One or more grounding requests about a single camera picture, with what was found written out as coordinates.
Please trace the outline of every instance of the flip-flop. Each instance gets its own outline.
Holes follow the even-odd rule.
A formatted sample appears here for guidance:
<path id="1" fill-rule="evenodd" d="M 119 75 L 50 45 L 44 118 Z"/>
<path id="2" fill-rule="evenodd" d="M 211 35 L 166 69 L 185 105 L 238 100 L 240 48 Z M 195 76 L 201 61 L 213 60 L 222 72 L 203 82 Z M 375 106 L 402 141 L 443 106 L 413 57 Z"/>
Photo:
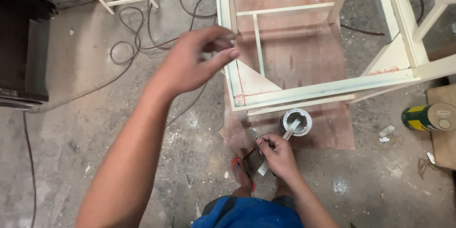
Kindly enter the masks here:
<path id="1" fill-rule="evenodd" d="M 236 164 L 237 164 L 237 165 L 236 165 L 236 168 L 234 169 L 234 178 L 236 179 L 236 182 L 239 183 L 239 181 L 237 180 L 237 173 L 238 173 L 239 169 L 242 170 L 242 171 L 244 171 L 244 172 L 247 174 L 247 176 L 248 176 L 248 178 L 250 179 L 250 181 L 252 182 L 252 187 L 253 187 L 252 192 L 254 192 L 254 191 L 256 190 L 256 184 L 255 184 L 254 180 L 250 177 L 250 175 L 248 174 L 248 172 L 245 170 L 245 168 L 243 168 L 243 167 L 237 162 L 238 160 L 241 160 L 241 161 L 242 161 L 242 165 L 245 166 L 244 161 L 243 161 L 239 156 L 234 156 L 234 157 L 231 159 L 231 170 L 233 170 L 233 165 L 236 165 Z"/>

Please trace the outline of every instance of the forearm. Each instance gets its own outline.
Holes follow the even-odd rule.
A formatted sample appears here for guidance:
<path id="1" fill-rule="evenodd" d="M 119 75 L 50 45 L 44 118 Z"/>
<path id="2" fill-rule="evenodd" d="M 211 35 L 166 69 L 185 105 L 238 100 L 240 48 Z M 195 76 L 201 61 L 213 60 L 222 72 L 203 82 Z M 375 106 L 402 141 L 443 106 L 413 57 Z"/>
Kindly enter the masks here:
<path id="1" fill-rule="evenodd" d="M 316 195 L 298 174 L 291 179 L 285 180 L 290 187 L 296 212 L 306 228 L 337 228 L 325 207 L 320 203 Z"/>
<path id="2" fill-rule="evenodd" d="M 151 80 L 84 198 L 79 227 L 137 227 L 149 201 L 172 97 Z"/>

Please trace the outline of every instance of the concrete floor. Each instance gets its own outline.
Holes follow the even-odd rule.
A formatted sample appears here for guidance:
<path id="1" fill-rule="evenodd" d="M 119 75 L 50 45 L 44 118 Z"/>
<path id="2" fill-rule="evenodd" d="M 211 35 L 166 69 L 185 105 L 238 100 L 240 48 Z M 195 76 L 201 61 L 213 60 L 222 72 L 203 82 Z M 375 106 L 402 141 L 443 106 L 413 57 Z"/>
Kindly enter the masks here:
<path id="1" fill-rule="evenodd" d="M 184 0 L 188 8 L 197 0 Z M 417 0 L 414 7 L 419 10 Z M 188 29 L 190 16 L 178 0 L 159 0 L 161 8 L 151 16 L 153 37 L 161 42 Z M 429 12 L 432 0 L 425 0 Z M 146 3 L 135 6 L 145 11 Z M 215 11 L 215 0 L 198 10 Z M 341 22 L 366 30 L 381 31 L 373 0 L 347 0 Z M 455 8 L 449 8 L 425 38 L 434 50 L 456 38 Z M 133 26 L 140 17 L 125 14 Z M 195 27 L 211 24 L 197 20 Z M 113 43 L 132 41 L 116 15 L 99 3 L 66 9 L 49 22 L 49 47 L 37 53 L 47 57 L 48 109 L 88 92 L 119 74 L 123 67 L 108 56 Z M 342 29 L 347 76 L 359 76 L 385 44 L 383 37 Z M 118 59 L 128 54 L 120 47 Z M 104 89 L 44 114 L 27 114 L 37 178 L 36 227 L 72 227 L 83 195 L 106 151 L 119 133 L 148 78 L 166 52 L 140 53 L 129 71 Z M 151 200 L 141 227 L 185 227 L 201 214 L 205 204 L 230 194 L 237 183 L 229 172 L 233 152 L 223 147 L 217 134 L 223 126 L 223 80 L 217 74 L 202 97 L 165 132 L 160 165 Z M 424 104 L 425 89 L 437 82 L 404 88 L 351 106 L 355 150 L 299 150 L 299 169 L 341 227 L 350 222 L 362 227 L 454 227 L 455 192 L 448 171 L 428 169 L 424 179 L 417 173 L 419 157 L 432 150 L 429 133 L 405 128 L 399 113 L 406 107 Z M 170 117 L 185 109 L 198 95 L 178 97 Z M 23 132 L 22 114 L 0 108 L 0 227 L 27 227 L 32 215 L 33 190 Z M 392 143 L 377 142 L 377 133 L 388 125 L 396 131 Z M 258 153 L 249 163 L 258 162 Z M 185 175 L 191 178 L 187 186 Z M 255 197 L 270 199 L 274 177 L 255 174 Z"/>

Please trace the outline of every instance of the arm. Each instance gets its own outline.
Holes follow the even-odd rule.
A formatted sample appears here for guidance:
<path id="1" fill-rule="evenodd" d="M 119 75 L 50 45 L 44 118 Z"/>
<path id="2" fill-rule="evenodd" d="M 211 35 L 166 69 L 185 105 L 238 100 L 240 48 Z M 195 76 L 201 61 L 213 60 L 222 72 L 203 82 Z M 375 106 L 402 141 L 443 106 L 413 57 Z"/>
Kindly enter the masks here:
<path id="1" fill-rule="evenodd" d="M 138 227 L 154 186 L 168 109 L 239 56 L 231 31 L 219 26 L 184 33 L 144 91 L 90 185 L 76 227 Z M 220 51 L 205 61 L 201 52 Z"/>
<path id="2" fill-rule="evenodd" d="M 337 228 L 337 224 L 318 201 L 298 170 L 290 143 L 276 134 L 265 134 L 257 144 L 268 161 L 269 168 L 282 178 L 293 195 L 296 211 L 306 228 Z"/>

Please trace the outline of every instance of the wooden cabinet frame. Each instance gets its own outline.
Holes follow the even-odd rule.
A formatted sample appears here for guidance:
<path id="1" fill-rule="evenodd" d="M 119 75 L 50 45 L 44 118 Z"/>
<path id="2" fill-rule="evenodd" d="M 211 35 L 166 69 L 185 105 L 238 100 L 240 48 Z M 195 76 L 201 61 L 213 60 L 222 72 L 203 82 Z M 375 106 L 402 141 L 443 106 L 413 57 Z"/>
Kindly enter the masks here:
<path id="1" fill-rule="evenodd" d="M 236 17 L 251 15 L 254 22 L 260 73 L 239 60 L 225 66 L 228 93 L 239 119 L 285 109 L 344 101 L 354 103 L 431 79 L 456 73 L 456 54 L 429 62 L 423 37 L 449 4 L 456 0 L 435 0 L 436 5 L 420 26 L 409 0 L 376 0 L 384 18 L 390 43 L 373 59 L 361 77 L 282 90 L 264 77 L 258 16 L 287 12 L 328 12 L 328 23 L 339 18 L 345 0 L 316 5 L 253 10 L 236 13 L 234 0 L 217 0 L 218 23 L 237 32 Z"/>

